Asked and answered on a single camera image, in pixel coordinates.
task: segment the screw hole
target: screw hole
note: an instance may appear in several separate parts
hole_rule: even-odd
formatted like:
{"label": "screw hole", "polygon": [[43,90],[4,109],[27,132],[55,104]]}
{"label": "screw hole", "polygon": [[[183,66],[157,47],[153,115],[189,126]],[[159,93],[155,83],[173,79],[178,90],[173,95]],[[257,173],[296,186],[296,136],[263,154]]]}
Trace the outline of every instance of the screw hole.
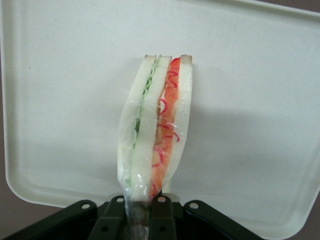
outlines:
{"label": "screw hole", "polygon": [[101,231],[102,231],[102,232],[106,232],[106,231],[108,231],[108,230],[109,230],[108,226],[103,226],[103,227],[101,228]]}
{"label": "screw hole", "polygon": [[165,226],[159,227],[159,231],[160,231],[160,232],[165,232],[165,231],[166,231],[166,227],[165,227]]}
{"label": "screw hole", "polygon": [[198,208],[199,208],[199,205],[196,204],[195,202],[192,202],[192,203],[190,203],[189,207],[190,207],[191,209],[198,209]]}
{"label": "screw hole", "polygon": [[116,202],[117,203],[122,203],[124,201],[124,198],[123,197],[118,197],[117,199],[116,199]]}
{"label": "screw hole", "polygon": [[159,203],[164,203],[166,201],[166,198],[164,196],[158,197],[158,202]]}
{"label": "screw hole", "polygon": [[85,203],[81,206],[82,209],[88,209],[90,208],[90,204],[89,203]]}

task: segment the sandwich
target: sandwich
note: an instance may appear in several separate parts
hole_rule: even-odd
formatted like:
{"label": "sandwich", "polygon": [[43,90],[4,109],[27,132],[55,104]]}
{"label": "sandwich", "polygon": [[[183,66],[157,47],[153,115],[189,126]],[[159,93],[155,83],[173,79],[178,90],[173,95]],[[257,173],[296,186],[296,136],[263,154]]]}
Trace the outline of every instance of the sandwich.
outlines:
{"label": "sandwich", "polygon": [[119,122],[117,178],[125,198],[150,202],[180,162],[188,132],[192,57],[146,55]]}

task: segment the white tray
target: white tray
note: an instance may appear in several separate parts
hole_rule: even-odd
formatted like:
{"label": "white tray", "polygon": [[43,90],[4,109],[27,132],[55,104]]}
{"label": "white tray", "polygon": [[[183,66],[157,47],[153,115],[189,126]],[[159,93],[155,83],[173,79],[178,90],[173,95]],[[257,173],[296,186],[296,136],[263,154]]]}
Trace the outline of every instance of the white tray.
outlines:
{"label": "white tray", "polygon": [[304,225],[320,189],[320,14],[239,0],[2,1],[6,178],[65,207],[121,193],[120,113],[145,54],[193,55],[171,192],[266,239]]}

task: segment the plastic wrap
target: plastic wrap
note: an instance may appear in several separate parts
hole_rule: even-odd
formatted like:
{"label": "plastic wrap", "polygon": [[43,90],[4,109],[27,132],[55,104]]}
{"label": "plastic wrap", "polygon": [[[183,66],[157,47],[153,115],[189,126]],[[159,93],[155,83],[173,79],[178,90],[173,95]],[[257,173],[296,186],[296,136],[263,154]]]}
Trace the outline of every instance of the plastic wrap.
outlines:
{"label": "plastic wrap", "polygon": [[148,236],[149,204],[180,162],[191,93],[191,56],[145,56],[122,111],[117,154],[133,239]]}

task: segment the black metal bracket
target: black metal bracket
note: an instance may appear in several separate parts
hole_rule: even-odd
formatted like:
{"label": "black metal bracket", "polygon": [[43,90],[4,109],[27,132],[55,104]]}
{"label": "black metal bracket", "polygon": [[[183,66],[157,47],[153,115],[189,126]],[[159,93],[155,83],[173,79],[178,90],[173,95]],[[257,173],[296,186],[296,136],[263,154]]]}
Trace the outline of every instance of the black metal bracket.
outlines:
{"label": "black metal bracket", "polygon": [[[78,201],[3,240],[124,240],[127,233],[122,195],[97,207]],[[193,200],[182,206],[160,194],[151,203],[149,240],[262,240],[247,228]]]}

